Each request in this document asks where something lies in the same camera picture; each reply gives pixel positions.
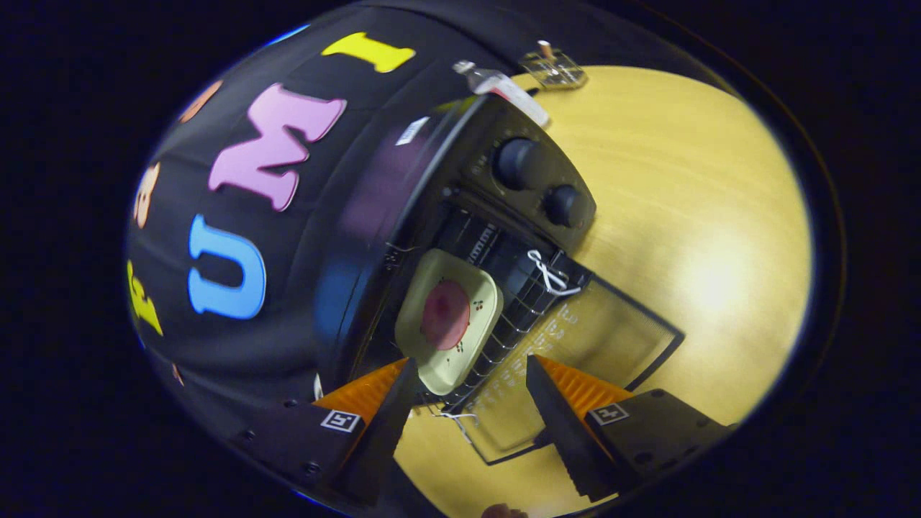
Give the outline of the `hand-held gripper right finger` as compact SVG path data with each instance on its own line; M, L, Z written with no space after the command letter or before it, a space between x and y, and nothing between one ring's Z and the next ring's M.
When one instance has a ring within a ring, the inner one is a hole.
M527 357L526 386L569 478L592 502L671 475L732 430L670 391L633 394L537 354Z

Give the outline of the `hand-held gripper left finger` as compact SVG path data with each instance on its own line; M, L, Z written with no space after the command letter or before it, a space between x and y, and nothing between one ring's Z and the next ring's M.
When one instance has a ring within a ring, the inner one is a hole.
M267 407L232 437L266 474L328 508L371 508L412 410L418 368L401 358L314 402Z

